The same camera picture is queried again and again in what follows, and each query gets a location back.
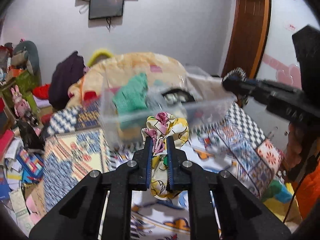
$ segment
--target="yellow cloth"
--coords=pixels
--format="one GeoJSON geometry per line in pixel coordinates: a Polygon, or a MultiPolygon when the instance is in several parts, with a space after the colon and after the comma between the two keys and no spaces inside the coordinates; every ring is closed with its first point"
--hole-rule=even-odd
{"type": "MultiPolygon", "coordinates": [[[[290,183],[285,184],[288,191],[293,194],[294,190],[290,183]]],[[[281,203],[280,201],[276,200],[274,197],[267,199],[264,204],[266,207],[274,214],[277,218],[281,221],[284,220],[284,217],[288,211],[289,203],[281,203]]],[[[302,218],[299,212],[299,207],[297,200],[295,199],[292,203],[288,218],[285,222],[287,226],[292,226],[292,224],[299,225],[302,222],[302,218]]]]}

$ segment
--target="black screen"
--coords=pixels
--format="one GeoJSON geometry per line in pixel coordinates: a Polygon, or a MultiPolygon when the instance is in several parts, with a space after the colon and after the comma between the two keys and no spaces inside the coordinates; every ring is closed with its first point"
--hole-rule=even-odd
{"type": "Polygon", "coordinates": [[[120,17],[124,0],[90,0],[89,19],[120,17]]]}

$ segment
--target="pink bunny figure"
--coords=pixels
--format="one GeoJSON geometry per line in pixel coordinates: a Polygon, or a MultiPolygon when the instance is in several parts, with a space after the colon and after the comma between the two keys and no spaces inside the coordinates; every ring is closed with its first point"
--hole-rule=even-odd
{"type": "Polygon", "coordinates": [[[24,117],[26,111],[31,111],[29,103],[22,98],[22,94],[19,92],[19,87],[15,85],[14,88],[11,88],[12,101],[14,102],[14,112],[17,117],[24,117]]]}

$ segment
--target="beige blanket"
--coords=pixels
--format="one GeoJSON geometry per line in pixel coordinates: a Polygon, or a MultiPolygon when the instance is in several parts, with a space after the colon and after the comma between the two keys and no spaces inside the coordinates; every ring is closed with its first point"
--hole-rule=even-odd
{"type": "Polygon", "coordinates": [[[70,86],[70,100],[66,107],[82,103],[86,93],[100,95],[102,88],[126,85],[134,75],[145,72],[148,86],[164,83],[173,87],[185,87],[186,71],[177,60],[151,52],[127,53],[102,60],[95,64],[76,84],[70,86]]]}

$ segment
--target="metal screw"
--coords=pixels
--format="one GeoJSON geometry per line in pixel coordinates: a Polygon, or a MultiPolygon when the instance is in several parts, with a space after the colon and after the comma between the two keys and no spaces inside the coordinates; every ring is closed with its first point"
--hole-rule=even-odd
{"type": "Polygon", "coordinates": [[[184,161],[184,162],[182,163],[182,165],[183,165],[184,167],[186,167],[186,168],[190,168],[190,167],[192,166],[192,162],[191,162],[191,161],[184,161]]]}
{"type": "Polygon", "coordinates": [[[230,176],[230,172],[229,171],[226,171],[226,170],[223,170],[223,171],[220,171],[220,175],[224,178],[227,178],[230,176]]]}
{"type": "Polygon", "coordinates": [[[99,176],[99,171],[97,171],[97,170],[90,171],[90,177],[96,178],[98,176],[99,176]]]}
{"type": "Polygon", "coordinates": [[[128,161],[128,162],[127,162],[127,165],[128,165],[129,167],[134,167],[134,166],[137,165],[137,162],[136,162],[136,161],[128,161]]]}

